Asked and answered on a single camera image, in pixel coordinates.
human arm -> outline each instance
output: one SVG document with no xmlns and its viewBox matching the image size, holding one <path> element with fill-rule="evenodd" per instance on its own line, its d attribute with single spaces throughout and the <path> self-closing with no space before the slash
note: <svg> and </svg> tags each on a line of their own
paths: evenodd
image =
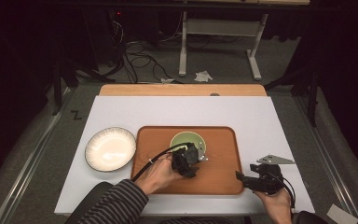
<svg viewBox="0 0 358 224">
<path fill-rule="evenodd" d="M 267 195 L 260 191 L 254 191 L 254 194 L 263 202 L 267 214 L 274 224 L 292 224 L 290 195 L 286 189 L 280 189 L 274 195 Z"/>
<path fill-rule="evenodd" d="M 108 190 L 79 223 L 135 223 L 147 196 L 180 177 L 172 170 L 172 156 L 163 155 L 135 183 L 124 179 Z"/>
</svg>

crumpled paper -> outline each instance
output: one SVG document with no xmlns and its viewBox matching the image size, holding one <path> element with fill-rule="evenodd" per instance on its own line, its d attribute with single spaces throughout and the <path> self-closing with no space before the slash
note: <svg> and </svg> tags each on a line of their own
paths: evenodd
<svg viewBox="0 0 358 224">
<path fill-rule="evenodd" d="M 196 76 L 197 77 L 194 80 L 198 82 L 208 82 L 209 79 L 213 80 L 213 78 L 208 74 L 207 71 L 196 73 Z"/>
<path fill-rule="evenodd" d="M 162 84 L 172 83 L 173 81 L 175 81 L 175 79 L 173 79 L 173 78 L 169 78 L 169 79 L 162 78 L 161 79 Z"/>
<path fill-rule="evenodd" d="M 338 224 L 356 224 L 358 222 L 357 217 L 345 212 L 335 204 L 331 205 L 327 215 Z"/>
</svg>

white table leg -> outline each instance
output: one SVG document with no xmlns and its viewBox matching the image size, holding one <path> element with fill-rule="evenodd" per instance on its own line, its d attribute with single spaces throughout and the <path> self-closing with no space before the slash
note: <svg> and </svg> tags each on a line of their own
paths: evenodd
<svg viewBox="0 0 358 224">
<path fill-rule="evenodd" d="M 257 34 L 255 35 L 255 44 L 252 49 L 247 50 L 247 56 L 249 59 L 249 64 L 251 65 L 252 73 L 255 80 L 261 80 L 260 71 L 258 70 L 257 61 L 255 60 L 255 53 L 258 48 L 258 44 L 260 43 L 261 35 L 264 32 L 264 27 L 266 26 L 267 17 L 269 14 L 263 14 L 263 17 L 261 18 L 261 22 L 257 29 Z"/>
<path fill-rule="evenodd" d="M 179 60 L 179 77 L 186 76 L 186 63 L 187 63 L 186 38 L 187 38 L 187 12 L 184 11 L 183 22 L 182 22 L 182 47 L 180 50 L 180 60 Z"/>
</svg>

green bowl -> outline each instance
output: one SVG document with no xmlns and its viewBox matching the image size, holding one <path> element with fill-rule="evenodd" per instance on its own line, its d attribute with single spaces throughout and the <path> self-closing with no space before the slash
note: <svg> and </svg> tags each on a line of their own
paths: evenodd
<svg viewBox="0 0 358 224">
<path fill-rule="evenodd" d="M 193 133 L 193 132 L 181 132 L 178 133 L 172 140 L 170 143 L 170 147 L 173 147 L 175 145 L 181 144 L 181 143 L 186 143 L 186 142 L 191 142 L 194 143 L 194 146 L 197 149 L 201 149 L 204 151 L 206 151 L 206 144 L 205 141 L 203 140 L 203 138 L 197 134 L 197 133 Z M 181 147 L 176 147 L 171 151 L 175 151 Z"/>
</svg>

wooden board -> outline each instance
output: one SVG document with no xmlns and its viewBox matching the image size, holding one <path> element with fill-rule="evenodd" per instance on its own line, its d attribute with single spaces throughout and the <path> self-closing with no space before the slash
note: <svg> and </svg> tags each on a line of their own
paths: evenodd
<svg viewBox="0 0 358 224">
<path fill-rule="evenodd" d="M 137 148 L 133 158 L 131 177 L 134 177 L 161 151 L 170 147 L 172 138 L 180 132 L 195 132 L 205 141 L 207 161 L 197 163 L 200 169 L 193 178 L 173 182 L 161 194 L 235 195 L 243 192 L 235 171 L 241 162 L 235 133 L 228 127 L 172 127 L 145 126 L 137 134 Z"/>
<path fill-rule="evenodd" d="M 103 96 L 267 96 L 259 84 L 106 84 Z"/>
</svg>

